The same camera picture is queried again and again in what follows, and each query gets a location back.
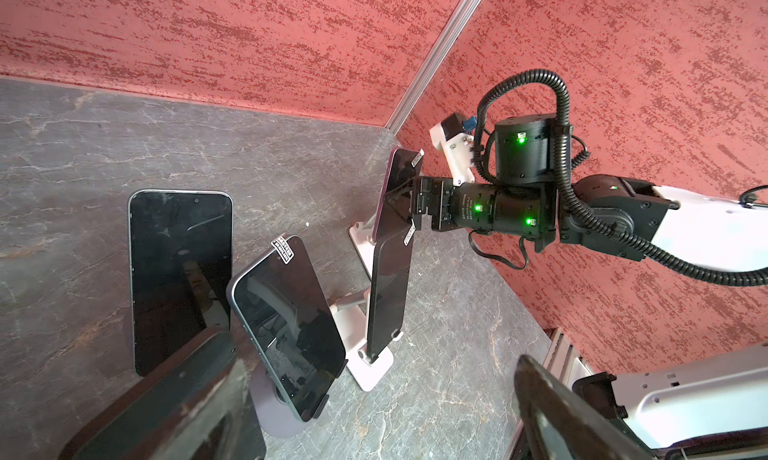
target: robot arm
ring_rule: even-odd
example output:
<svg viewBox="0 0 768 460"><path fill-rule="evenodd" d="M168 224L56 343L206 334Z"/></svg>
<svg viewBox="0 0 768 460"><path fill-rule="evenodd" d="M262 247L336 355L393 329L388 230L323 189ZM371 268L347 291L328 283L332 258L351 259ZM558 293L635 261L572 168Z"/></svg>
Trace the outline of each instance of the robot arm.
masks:
<svg viewBox="0 0 768 460"><path fill-rule="evenodd" d="M531 82L555 91L558 111L503 119L494 125L484 147L481 140L490 104ZM768 284L768 235L761 233L761 226L768 224L768 205L756 204L754 198L751 202L711 198L608 175L571 184L571 167L588 153L571 159L569 109L562 79L546 70L530 70L502 81L484 96L476 126L472 119L454 113L430 129L432 142L446 155L454 177L413 180L411 213L416 227L420 215L428 214L436 231L463 227L519 235L532 241L537 253L555 241L559 231L562 243L636 261L649 256L706 282ZM469 142L471 127L475 136ZM492 143L495 176L488 172ZM474 183L470 167L488 183Z"/></svg>

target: phone screen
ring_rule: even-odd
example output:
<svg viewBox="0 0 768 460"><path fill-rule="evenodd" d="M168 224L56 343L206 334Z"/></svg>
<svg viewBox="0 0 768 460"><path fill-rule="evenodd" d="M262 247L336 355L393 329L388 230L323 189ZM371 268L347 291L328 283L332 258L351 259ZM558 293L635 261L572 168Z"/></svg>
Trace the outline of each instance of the phone screen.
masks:
<svg viewBox="0 0 768 460"><path fill-rule="evenodd" d="M287 243L289 263L273 249L232 280L229 299L281 396L308 422L346 352L304 243L298 236Z"/></svg>
<svg viewBox="0 0 768 460"><path fill-rule="evenodd" d="M232 200L144 190L128 213L134 359L146 376L206 327L229 329Z"/></svg>
<svg viewBox="0 0 768 460"><path fill-rule="evenodd" d="M413 252L410 194L408 189L403 194L392 193L417 177L421 168L420 152L396 148L379 200L366 331L366 353L374 361L402 328Z"/></svg>

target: blue connector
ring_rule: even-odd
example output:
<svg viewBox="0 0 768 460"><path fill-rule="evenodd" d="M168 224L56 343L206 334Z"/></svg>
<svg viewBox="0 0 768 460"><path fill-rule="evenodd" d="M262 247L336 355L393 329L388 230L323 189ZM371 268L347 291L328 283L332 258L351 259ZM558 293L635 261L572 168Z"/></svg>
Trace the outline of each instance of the blue connector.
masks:
<svg viewBox="0 0 768 460"><path fill-rule="evenodd" d="M464 133L469 134L475 127L478 125L478 119L477 117L472 117L468 120L466 120L462 126L464 127Z"/></svg>

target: red textured wall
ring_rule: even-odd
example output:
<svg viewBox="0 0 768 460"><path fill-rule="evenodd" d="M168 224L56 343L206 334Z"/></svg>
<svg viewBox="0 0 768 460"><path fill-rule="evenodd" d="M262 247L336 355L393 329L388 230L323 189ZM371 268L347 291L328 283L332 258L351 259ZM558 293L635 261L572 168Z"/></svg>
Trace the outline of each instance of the red textured wall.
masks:
<svg viewBox="0 0 768 460"><path fill-rule="evenodd" d="M0 0L0 73L384 125L459 0Z"/></svg>
<svg viewBox="0 0 768 460"><path fill-rule="evenodd" d="M484 0L398 138L433 152L425 173L449 176L428 128L474 112L506 76L544 67L566 80L571 122L593 151L576 179L613 173L734 198L768 183L766 5ZM489 117L550 111L554 94L526 86ZM519 260L515 240L483 247ZM523 273L499 270L543 327L563 326L599 369L646 370L768 338L766 287L716 287L575 245L533 254Z"/></svg>

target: phone stand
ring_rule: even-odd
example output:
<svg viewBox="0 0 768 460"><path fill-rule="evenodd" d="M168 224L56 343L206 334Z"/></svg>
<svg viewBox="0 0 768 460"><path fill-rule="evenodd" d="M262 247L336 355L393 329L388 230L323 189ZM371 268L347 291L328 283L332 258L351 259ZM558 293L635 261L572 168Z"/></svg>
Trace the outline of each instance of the phone stand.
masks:
<svg viewBox="0 0 768 460"><path fill-rule="evenodd" d="M339 335L344 342L346 368L364 392L370 392L395 362L395 357L389 347L385 348L373 363L369 361L366 355L368 319L360 310L359 305L367 303L370 295L371 289L366 289L338 299L330 306L336 328L339 329Z"/></svg>
<svg viewBox="0 0 768 460"><path fill-rule="evenodd" d="M254 369L250 376L250 396L254 399L256 417L264 432L277 438L298 435L312 422L303 422L293 415L290 407L283 401L277 388L266 371L264 361Z"/></svg>
<svg viewBox="0 0 768 460"><path fill-rule="evenodd" d="M373 241L373 226L375 223L376 215L372 216L367 222L355 223L350 228L350 238L355 245L362 265L366 267L368 278L371 278L373 275L373 248L376 246L376 242Z"/></svg>

